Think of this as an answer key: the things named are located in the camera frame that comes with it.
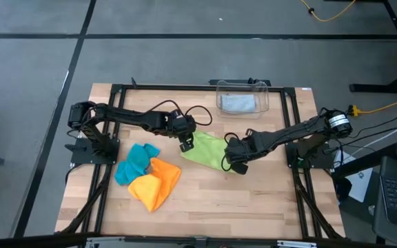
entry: plastic container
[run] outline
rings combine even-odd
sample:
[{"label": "plastic container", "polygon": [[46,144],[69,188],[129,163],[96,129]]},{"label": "plastic container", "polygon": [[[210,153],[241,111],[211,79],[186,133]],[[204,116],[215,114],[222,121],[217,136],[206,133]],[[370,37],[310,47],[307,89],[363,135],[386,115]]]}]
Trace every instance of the plastic container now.
[{"label": "plastic container", "polygon": [[267,85],[259,81],[254,84],[217,83],[217,114],[223,118],[260,118],[269,110]]}]

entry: towel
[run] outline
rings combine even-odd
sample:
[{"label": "towel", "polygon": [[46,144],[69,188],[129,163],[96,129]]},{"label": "towel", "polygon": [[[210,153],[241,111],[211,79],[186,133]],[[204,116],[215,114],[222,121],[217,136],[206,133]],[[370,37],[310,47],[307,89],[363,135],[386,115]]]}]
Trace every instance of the towel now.
[{"label": "towel", "polygon": [[150,159],[159,155],[160,150],[151,144],[134,144],[127,155],[126,161],[119,163],[114,178],[119,185],[130,184],[138,176],[148,174],[146,169]]},{"label": "towel", "polygon": [[[181,152],[180,156],[212,169],[223,171],[221,159],[225,155],[226,141],[204,132],[194,132],[192,135],[194,136],[194,148],[187,152]],[[225,169],[230,167],[226,160],[223,161],[223,166]]]},{"label": "towel", "polygon": [[255,96],[253,94],[223,94],[221,109],[228,113],[255,113]]},{"label": "towel", "polygon": [[158,209],[179,180],[180,169],[158,158],[151,158],[152,172],[140,176],[128,186],[129,193],[141,200],[149,212]]}]

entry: wooden board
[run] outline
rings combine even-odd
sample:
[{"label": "wooden board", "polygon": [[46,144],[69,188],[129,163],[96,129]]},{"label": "wooden board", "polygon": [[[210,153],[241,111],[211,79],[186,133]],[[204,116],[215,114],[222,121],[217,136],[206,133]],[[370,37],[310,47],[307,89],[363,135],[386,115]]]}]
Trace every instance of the wooden board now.
[{"label": "wooden board", "polygon": [[[90,100],[107,103],[111,84],[95,83]],[[310,89],[297,88],[301,120],[316,115]],[[244,136],[247,128],[275,131],[284,128],[280,95],[269,93],[269,111],[256,120],[221,118],[217,114],[215,92],[127,90],[125,108],[144,112],[166,99],[176,101],[183,111],[203,105],[212,113],[210,126],[198,130],[223,137],[227,132]],[[173,105],[158,110],[171,111]],[[190,112],[201,123],[209,121],[200,109]],[[119,161],[125,160],[135,143],[151,143],[161,148],[159,158],[181,168],[181,177],[171,195],[153,213],[134,199],[127,186],[110,182],[108,200],[102,223],[103,234],[143,236],[211,236],[225,238],[301,238],[292,173],[287,168],[284,146],[266,157],[249,162],[246,175],[230,174],[193,163],[180,156],[175,138],[155,136],[139,127],[121,125]],[[77,215],[86,201],[93,165],[74,170],[68,179],[56,230],[62,230]],[[331,178],[323,170],[312,170],[316,203],[335,230],[344,235]],[[90,230],[93,230],[95,206]],[[313,234],[308,208],[309,232]]]}]

